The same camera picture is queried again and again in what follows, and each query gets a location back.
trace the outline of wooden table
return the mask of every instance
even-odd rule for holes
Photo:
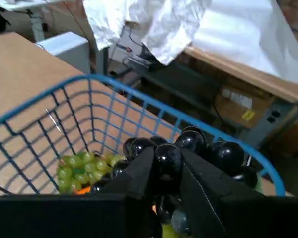
[[[27,41],[21,36],[15,33],[9,33],[0,36],[0,115],[5,112],[13,109],[14,107],[20,105],[24,101],[29,98],[39,94],[40,92],[50,88],[51,86],[57,84],[58,82],[63,81],[66,78],[76,76],[81,74],[80,71],[73,68],[72,66],[66,64],[60,59],[54,57],[48,52],[44,51],[40,47],[37,47],[33,43]],[[86,82],[78,82],[74,85],[67,86],[67,93],[73,94],[75,92],[86,89]],[[93,82],[93,89],[101,90],[104,92],[112,93],[112,90],[108,87],[104,86],[101,83]],[[58,91],[55,93],[58,100],[64,99],[64,94],[62,91]],[[127,99],[123,96],[116,94],[116,98],[125,102]],[[102,105],[109,105],[110,98],[105,95],[95,95],[92,98],[94,103],[100,103]],[[88,101],[88,95],[80,95],[71,101],[73,108],[76,108],[79,105]],[[134,108],[140,109],[140,107],[132,102],[130,102]],[[12,120],[9,120],[8,123],[12,127],[12,129],[18,132],[21,128],[27,125],[29,122],[36,120],[40,115],[45,113],[45,109],[50,109],[54,106],[54,101],[51,97],[48,97],[39,103],[37,103],[34,107],[28,108],[26,111],[16,116]],[[113,104],[113,110],[118,113],[118,115],[123,115],[125,111],[125,106],[122,103],[115,102]],[[59,108],[58,114],[60,117],[63,117],[68,112],[68,108]],[[83,118],[90,117],[90,108],[83,109],[77,112],[76,118],[77,120],[81,120]],[[100,118],[106,119],[108,116],[108,111],[101,110],[100,108],[96,108],[93,110],[93,113]],[[122,118],[118,115],[111,115],[110,121],[112,124],[117,126],[121,126]],[[150,112],[146,112],[147,116],[154,117]],[[140,118],[140,113],[134,110],[128,110],[127,118],[131,119],[134,122],[138,122]],[[45,128],[53,125],[52,121],[46,117],[42,121],[42,124]],[[74,124],[73,120],[63,122],[63,126],[65,131],[68,131]],[[99,130],[104,130],[106,123],[101,120],[94,120],[95,128]],[[147,128],[153,129],[155,126],[155,121],[144,116],[142,121],[142,125]],[[86,121],[80,124],[81,130],[84,132],[91,128],[90,121]],[[123,129],[129,133],[134,133],[136,127],[129,122],[125,122],[123,125]],[[171,130],[165,126],[160,126],[158,128],[158,134],[161,136],[168,137],[171,134]],[[24,132],[26,138],[31,142],[33,141],[38,134],[42,133],[42,130],[39,126],[34,126],[29,130]],[[118,138],[119,130],[116,128],[109,126],[107,133],[111,135],[113,138]],[[62,135],[61,132],[56,129],[49,133],[49,137],[52,141]],[[0,140],[4,140],[10,136],[9,132],[4,128],[0,127]],[[79,137],[78,130],[74,130],[71,133],[68,133],[69,139],[74,140]],[[98,140],[103,139],[103,134],[100,132],[96,132],[95,136]],[[139,130],[139,136],[148,137],[150,134],[144,130]],[[122,141],[127,139],[129,136],[125,133],[122,134]],[[92,134],[87,133],[84,136],[87,142],[93,140]],[[106,145],[110,147],[115,147],[116,142],[111,138],[107,137],[105,139]],[[25,146],[24,139],[20,137],[20,135],[16,136],[12,141],[5,144],[5,148],[10,155],[14,155],[20,148]],[[36,143],[32,144],[34,151],[39,154],[49,146],[49,143],[46,139],[39,140]],[[84,146],[82,140],[80,140],[77,144],[74,145],[75,150],[80,150]],[[91,150],[100,150],[99,143],[91,143],[89,148]],[[55,148],[58,152],[62,151],[64,148],[68,147],[68,144],[65,139],[62,139],[59,143],[55,145]],[[122,148],[119,146],[118,151],[122,153]],[[57,161],[52,160],[55,156],[52,150],[48,151],[44,156],[41,157],[41,161],[43,164],[49,165],[47,170],[51,175],[56,173]],[[20,168],[26,167],[31,161],[34,159],[33,153],[31,151],[26,150],[18,157],[14,158],[14,161],[17,163]],[[18,176],[15,168],[7,161],[6,157],[0,152],[0,167],[6,164],[0,169],[0,186],[6,187],[9,191],[13,193],[33,193],[33,189],[31,189],[25,180]],[[33,178],[36,174],[42,171],[42,168],[39,166],[37,162],[33,163],[28,168],[24,169],[23,172],[27,175],[27,177]],[[273,185],[266,181],[265,179],[261,179],[263,184],[263,191],[266,195],[275,194],[275,189]],[[33,181],[33,185],[36,188],[42,188],[40,190],[41,193],[51,193],[56,192],[55,187],[51,182],[48,182],[48,177],[42,173],[39,177],[37,177]]]
[[[233,62],[216,54],[206,53],[188,46],[185,51],[190,56],[225,71],[242,81],[254,85],[290,103],[298,102],[298,84],[281,80],[246,65]]]

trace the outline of yellow object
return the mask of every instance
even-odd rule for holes
[[[252,110],[247,110],[243,115],[242,115],[242,118],[245,120],[245,121],[250,121],[255,115],[255,112],[252,111]]]
[[[162,224],[162,238],[177,238],[178,235],[174,232],[172,225]]]

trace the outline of cardboard box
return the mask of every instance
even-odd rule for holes
[[[273,96],[260,97],[224,84],[215,98],[215,107],[221,117],[229,119],[246,128],[254,127],[270,107]]]

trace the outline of green grape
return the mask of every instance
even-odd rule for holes
[[[91,172],[93,172],[94,170],[97,169],[96,164],[94,164],[94,163],[86,164],[84,166],[84,168],[85,168],[86,172],[89,172],[89,173],[91,173]]]
[[[107,163],[105,161],[99,160],[96,163],[96,167],[99,170],[105,171],[107,169],[108,165],[107,165]]]
[[[111,159],[113,158],[113,154],[105,154],[101,155],[101,160],[105,161],[106,163],[110,163]]]
[[[106,173],[111,173],[113,170],[113,167],[107,166]]]
[[[83,163],[88,164],[93,161],[95,161],[95,154],[94,153],[85,153],[85,155],[83,157]]]
[[[60,167],[69,167],[70,166],[69,159],[70,159],[70,156],[68,156],[68,155],[61,156],[59,158],[59,166]]]
[[[89,182],[89,177],[87,173],[84,174],[77,174],[75,175],[75,178],[81,183],[81,184],[86,184]]]
[[[112,157],[112,159],[110,160],[109,165],[110,165],[111,167],[114,167],[114,165],[115,165],[118,161],[120,161],[120,160],[125,160],[125,159],[126,159],[126,157],[123,156],[123,155],[114,155],[114,156]]]
[[[73,168],[79,168],[79,167],[83,166],[83,160],[79,156],[73,155],[69,159],[69,164]]]
[[[80,190],[81,190],[81,183],[76,179],[72,179],[71,180],[71,191],[78,192]]]
[[[59,180],[59,192],[67,193],[70,189],[71,182],[69,179]]]
[[[95,182],[100,181],[101,177],[103,177],[104,174],[105,172],[100,170],[94,170],[93,172],[91,172],[89,174],[90,184],[92,185],[94,183],[92,182],[92,180]]]
[[[60,179],[69,179],[72,175],[72,170],[70,168],[60,168],[58,174]]]
[[[87,152],[78,152],[76,155],[83,159],[86,153]]]

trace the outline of wall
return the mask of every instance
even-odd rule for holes
[[[298,32],[298,0],[277,0],[291,29]]]

